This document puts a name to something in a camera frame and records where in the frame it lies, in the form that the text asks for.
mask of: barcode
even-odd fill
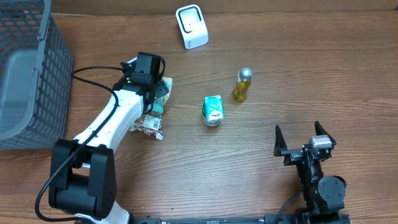
[[[158,120],[156,120],[156,121],[154,122],[154,128],[156,128],[156,129],[157,129],[158,125],[159,125],[159,121],[158,121]]]

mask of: bottle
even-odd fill
[[[251,84],[251,75],[252,71],[249,67],[244,67],[239,71],[236,86],[232,91],[232,97],[235,101],[241,103],[246,100],[248,89]]]

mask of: plastic crate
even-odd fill
[[[0,149],[50,147],[63,137],[72,69],[51,0],[0,1]]]

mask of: wooden table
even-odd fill
[[[275,125],[288,147],[315,135],[337,140],[325,175],[348,183],[353,223],[398,222],[398,13],[303,12],[205,15],[210,41],[185,50],[175,16],[58,17],[75,68],[118,66],[138,51],[161,55],[173,78],[165,136],[127,133],[116,153],[117,201],[136,217],[255,217],[277,213],[299,189],[295,167],[274,157]],[[231,97],[249,66],[244,103]],[[120,73],[82,78],[112,86]],[[221,95],[226,118],[201,121],[203,97]],[[67,139],[83,131],[110,94],[73,81]],[[0,223],[43,223],[34,201],[49,177],[50,149],[0,151]],[[286,212],[303,206],[302,199]],[[51,209],[47,194],[42,211]]]

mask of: cable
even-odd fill
[[[297,198],[302,192],[303,192],[303,189],[300,190],[299,192],[297,192],[296,194],[294,194],[293,196],[291,196],[291,198],[289,198],[289,199],[284,203],[284,205],[282,206],[282,208],[280,208],[280,210],[279,210],[279,212],[278,212],[278,215],[276,216],[275,224],[278,224],[278,223],[279,223],[280,215],[281,215],[282,212],[285,210],[286,206],[287,206],[290,202],[292,202],[295,198]]]
[[[53,180],[56,178],[56,176],[61,172],[61,170],[67,164],[69,164],[70,161],[73,161],[73,160],[76,159],[76,156],[78,155],[78,153],[99,133],[101,128],[111,119],[112,115],[114,114],[114,112],[118,108],[119,99],[118,99],[118,96],[116,95],[116,93],[112,89],[110,89],[107,86],[104,86],[102,84],[95,83],[95,82],[92,82],[92,81],[85,80],[83,78],[79,78],[79,77],[74,76],[74,74],[76,74],[78,72],[89,70],[89,69],[113,69],[113,70],[122,70],[122,69],[121,68],[116,68],[116,67],[93,66],[93,67],[81,68],[81,69],[78,69],[78,70],[75,70],[75,71],[72,72],[72,78],[77,79],[77,80],[82,81],[82,82],[85,82],[85,83],[89,83],[89,84],[101,87],[101,88],[104,88],[105,90],[110,91],[112,93],[112,95],[114,96],[114,98],[115,98],[115,104],[113,106],[112,111],[104,119],[104,121],[95,129],[95,131],[93,131],[93,133],[86,139],[86,141],[84,141],[82,144],[80,144],[80,146],[68,157],[68,159],[66,159],[65,162],[63,162],[63,164],[57,169],[57,171],[55,171],[54,174],[48,179],[48,181],[46,181],[46,183],[42,187],[42,190],[40,190],[40,192],[39,192],[39,194],[38,194],[38,196],[36,198],[35,212],[36,212],[36,215],[41,220],[46,221],[46,222],[68,222],[68,221],[86,222],[86,221],[88,221],[87,218],[82,218],[82,217],[48,218],[48,217],[45,217],[43,214],[41,214],[39,207],[40,207],[40,201],[41,201],[45,191],[47,190],[47,188],[51,184],[51,182],[53,182]]]

